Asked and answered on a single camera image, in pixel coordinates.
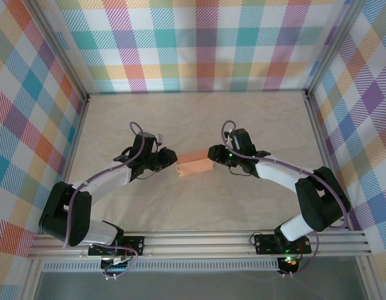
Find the plaid wall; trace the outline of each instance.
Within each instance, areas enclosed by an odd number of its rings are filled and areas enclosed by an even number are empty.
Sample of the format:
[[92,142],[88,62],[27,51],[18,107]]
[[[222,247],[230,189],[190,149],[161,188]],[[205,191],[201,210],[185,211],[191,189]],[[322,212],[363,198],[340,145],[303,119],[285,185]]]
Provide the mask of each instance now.
[[386,287],[386,0],[368,0],[315,96],[339,181]]
[[14,299],[82,101],[21,0],[0,0],[0,299]]
[[302,89],[350,1],[39,2],[87,90],[114,93]]

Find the wooden block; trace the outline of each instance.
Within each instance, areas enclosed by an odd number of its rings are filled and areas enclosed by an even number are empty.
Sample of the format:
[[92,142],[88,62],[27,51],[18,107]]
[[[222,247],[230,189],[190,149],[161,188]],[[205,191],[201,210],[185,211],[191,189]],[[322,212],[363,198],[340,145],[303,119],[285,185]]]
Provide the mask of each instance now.
[[214,162],[207,157],[208,150],[197,151],[178,156],[176,167],[179,176],[209,171],[214,168]]

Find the robotic arm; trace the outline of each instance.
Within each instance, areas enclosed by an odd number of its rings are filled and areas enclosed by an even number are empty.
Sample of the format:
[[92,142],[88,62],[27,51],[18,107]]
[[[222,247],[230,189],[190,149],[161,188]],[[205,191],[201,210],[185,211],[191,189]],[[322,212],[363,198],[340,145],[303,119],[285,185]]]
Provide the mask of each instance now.
[[[149,169],[158,173],[174,164],[177,161],[174,151],[166,147],[158,150],[162,144],[161,139],[162,136],[157,138],[153,134],[144,132],[144,147],[140,155],[130,163],[116,168],[139,152],[143,136],[140,133],[137,134],[133,146],[114,158],[109,172],[98,176],[77,192],[72,208],[72,226],[68,245],[77,246],[82,242],[123,245],[124,231],[109,222],[91,220],[91,207],[113,189],[138,178],[144,170]],[[157,148],[156,152],[152,152],[154,145]],[[81,183],[83,181],[74,184],[61,181],[55,184],[39,220],[39,227],[43,231],[61,241],[66,237],[68,205],[71,196]]]
[[[297,241],[306,234],[325,230],[343,215],[330,191],[316,179],[304,173],[312,173],[326,182],[343,202],[345,210],[347,212],[350,210],[350,202],[329,168],[320,167],[314,171],[302,168],[300,169],[302,172],[296,172],[285,167],[283,163],[276,164],[277,159],[271,153],[257,152],[245,129],[225,132],[224,136],[230,139],[234,151],[230,151],[225,145],[215,145],[209,149],[209,159],[229,168],[240,166],[243,172],[249,175],[274,181],[297,193],[301,214],[287,220],[274,230],[274,244],[280,253],[295,248]],[[253,158],[243,158],[233,152]],[[265,157],[267,157],[266,161],[256,159]]]

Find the black mounting plate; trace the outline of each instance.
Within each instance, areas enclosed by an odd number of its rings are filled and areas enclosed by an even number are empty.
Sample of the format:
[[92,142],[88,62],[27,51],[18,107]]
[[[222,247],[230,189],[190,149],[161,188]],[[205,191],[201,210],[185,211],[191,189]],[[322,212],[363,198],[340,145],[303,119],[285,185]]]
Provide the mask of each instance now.
[[[137,251],[139,255],[143,254],[144,236],[124,236],[119,243],[120,246],[130,247]],[[88,256],[111,257],[114,256],[114,250],[100,246],[91,246],[87,252]]]
[[312,250],[309,242],[310,240],[306,236],[302,236],[282,252],[278,248],[273,234],[256,234],[254,236],[255,252],[257,254],[310,254]]

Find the colorful plaid pattern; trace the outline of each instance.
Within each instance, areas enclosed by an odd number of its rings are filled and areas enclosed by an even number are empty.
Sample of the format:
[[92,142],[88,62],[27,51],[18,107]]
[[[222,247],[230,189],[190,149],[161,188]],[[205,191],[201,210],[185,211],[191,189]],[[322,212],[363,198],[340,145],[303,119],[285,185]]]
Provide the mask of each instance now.
[[0,0],[0,299],[15,299],[82,101],[22,0]]
[[367,2],[315,96],[339,181],[386,287],[386,0]]
[[94,93],[302,89],[349,3],[55,2],[48,19]]

